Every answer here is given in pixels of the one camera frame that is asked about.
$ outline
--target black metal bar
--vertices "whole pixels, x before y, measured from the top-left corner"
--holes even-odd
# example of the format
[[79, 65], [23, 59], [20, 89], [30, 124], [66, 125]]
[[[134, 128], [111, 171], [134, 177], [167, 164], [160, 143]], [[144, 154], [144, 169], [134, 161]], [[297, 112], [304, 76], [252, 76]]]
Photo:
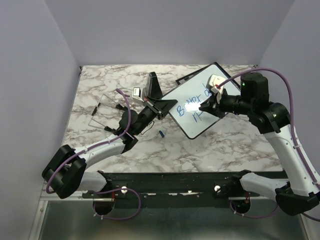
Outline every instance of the black metal bar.
[[[245, 191], [233, 195], [217, 196], [216, 185], [223, 186], [238, 172], [182, 172], [182, 173], [103, 173], [110, 189], [123, 186], [135, 190], [141, 198], [142, 208], [228, 208], [228, 197], [245, 197]], [[260, 171], [257, 175], [270, 179], [287, 179], [285, 171]], [[98, 194], [86, 193], [84, 198], [106, 198]], [[138, 205], [136, 195], [131, 192], [118, 192], [115, 208], [134, 209]]]

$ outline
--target white wall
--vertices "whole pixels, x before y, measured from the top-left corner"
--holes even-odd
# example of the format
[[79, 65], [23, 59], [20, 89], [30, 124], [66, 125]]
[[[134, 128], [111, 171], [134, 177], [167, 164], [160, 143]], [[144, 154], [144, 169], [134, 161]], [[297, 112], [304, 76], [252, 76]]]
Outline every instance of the white wall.
[[[315, 169], [320, 171], [320, 1], [295, 0], [280, 29], [263, 55], [260, 67], [279, 70], [293, 92], [297, 134]], [[269, 78], [271, 100], [289, 107], [283, 82]], [[320, 218], [320, 206], [313, 215]]]
[[26, 240], [79, 65], [43, 0], [1, 1], [0, 33], [0, 233]]
[[81, 65], [257, 64], [293, 0], [46, 0]]

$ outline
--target marker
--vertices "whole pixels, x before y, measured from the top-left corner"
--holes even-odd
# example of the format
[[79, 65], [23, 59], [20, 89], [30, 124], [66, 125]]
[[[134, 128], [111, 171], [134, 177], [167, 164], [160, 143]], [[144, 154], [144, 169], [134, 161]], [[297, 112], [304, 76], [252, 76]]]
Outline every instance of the marker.
[[159, 133], [160, 133], [161, 137], [163, 137], [163, 138], [165, 137], [165, 134], [162, 131], [159, 130]]

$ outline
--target purple cable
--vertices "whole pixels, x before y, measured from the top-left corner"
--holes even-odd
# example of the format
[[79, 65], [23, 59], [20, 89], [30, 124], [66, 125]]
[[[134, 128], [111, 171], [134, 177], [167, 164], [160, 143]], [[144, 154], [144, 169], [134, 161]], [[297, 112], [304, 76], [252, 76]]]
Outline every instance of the purple cable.
[[306, 218], [308, 218], [308, 219], [311, 219], [311, 220], [316, 221], [316, 222], [320, 222], [320, 219], [315, 218], [315, 217], [313, 217], [313, 216], [309, 216], [308, 214], [305, 214], [304, 212], [301, 213], [301, 214], [302, 214], [303, 216], [305, 216]]
[[244, 214], [241, 214], [239, 212], [237, 212], [237, 209], [236, 209], [236, 206], [235, 206], [235, 203], [233, 201], [230, 201], [230, 209], [232, 210], [232, 212], [234, 214], [237, 214], [241, 217], [245, 217], [245, 218], [248, 218], [248, 219], [265, 219], [265, 218], [268, 218], [268, 217], [271, 217], [273, 215], [275, 215], [277, 213], [277, 211], [279, 210], [279, 206], [277, 205], [276, 208], [268, 213], [267, 215], [264, 215], [264, 216], [248, 216], [248, 215], [244, 215]]
[[[231, 80], [240, 77], [243, 74], [247, 74], [247, 73], [251, 73], [251, 72], [256, 72], [256, 71], [268, 71], [268, 72], [272, 72], [276, 75], [278, 75], [283, 81], [284, 84], [286, 86], [286, 89], [288, 90], [288, 94], [289, 94], [289, 104], [290, 104], [290, 131], [291, 131], [291, 136], [292, 136], [292, 140], [295, 146], [298, 146], [298, 141], [297, 141], [297, 136], [295, 133], [295, 125], [294, 125], [294, 101], [293, 101], [293, 96], [292, 96], [292, 91], [291, 91], [291, 87], [289, 85], [288, 80], [285, 78], [284, 75], [282, 75], [280, 72], [278, 72], [277, 70], [273, 70], [271, 68], [267, 68], [267, 67], [257, 67], [257, 68], [253, 68], [253, 69], [249, 69], [243, 72], [240, 72], [230, 78], [228, 78], [227, 80], [223, 81], [221, 84], [219, 84], [217, 86], [217, 88], [222, 87], [223, 85], [225, 85], [226, 83], [230, 82]], [[300, 147], [296, 147], [295, 148], [301, 158], [301, 161], [305, 167], [305, 169], [307, 170], [307, 172], [309, 173], [312, 181], [314, 182], [314, 184], [317, 186], [317, 188], [320, 190], [320, 184], [317, 183], [317, 179], [313, 173], [313, 171], [310, 169], [307, 160], [304, 156], [304, 154], [302, 153]]]
[[[104, 144], [110, 144], [116, 140], [118, 140], [119, 138], [121, 138], [123, 135], [125, 135], [127, 133], [127, 131], [129, 130], [130, 128], [130, 124], [131, 124], [131, 111], [130, 111], [130, 104], [129, 104], [129, 101], [127, 99], [127, 97], [130, 97], [129, 95], [126, 95], [124, 94], [119, 88], [116, 89], [117, 93], [121, 94], [125, 100], [125, 103], [126, 103], [126, 107], [128, 108], [128, 125], [126, 126], [125, 130], [123, 131], [123, 133], [121, 133], [119, 136], [116, 136], [115, 138], [111, 139], [110, 141], [102, 141], [102, 142], [99, 142], [95, 145], [92, 145], [90, 147], [88, 147], [88, 151], [91, 150], [91, 149], [94, 149], [98, 146], [101, 146], [101, 145], [104, 145]], [[55, 176], [58, 174], [58, 172], [66, 165], [68, 164], [72, 159], [74, 159], [75, 157], [83, 154], [85, 152], [85, 150], [82, 150], [80, 152], [77, 152], [76, 154], [72, 155], [71, 157], [69, 157], [67, 160], [65, 160], [55, 171], [54, 173], [52, 174], [52, 176], [50, 177], [49, 181], [47, 182], [47, 185], [46, 185], [46, 188], [45, 188], [45, 191], [47, 194], [53, 194], [55, 191], [50, 191], [50, 185], [52, 183], [52, 181], [54, 180]]]
[[113, 193], [113, 192], [118, 192], [118, 191], [121, 191], [121, 190], [128, 190], [130, 192], [133, 192], [137, 198], [138, 198], [138, 201], [139, 201], [139, 204], [138, 204], [138, 208], [137, 210], [135, 211], [134, 214], [130, 215], [130, 216], [126, 216], [126, 217], [111, 217], [111, 216], [105, 216], [105, 215], [99, 215], [96, 211], [96, 206], [93, 205], [93, 211], [94, 211], [94, 214], [96, 214], [97, 216], [99, 217], [102, 217], [104, 219], [109, 219], [109, 220], [119, 220], [119, 221], [122, 221], [122, 220], [129, 220], [129, 219], [132, 219], [134, 218], [135, 216], [138, 215], [138, 213], [140, 212], [140, 209], [141, 209], [141, 198], [139, 196], [139, 194], [133, 190], [133, 189], [130, 189], [130, 188], [117, 188], [117, 189], [113, 189], [113, 190], [110, 190], [110, 191], [102, 191], [102, 192], [94, 192], [95, 194], [99, 194], [99, 195], [102, 195], [102, 194], [110, 194], [110, 193]]

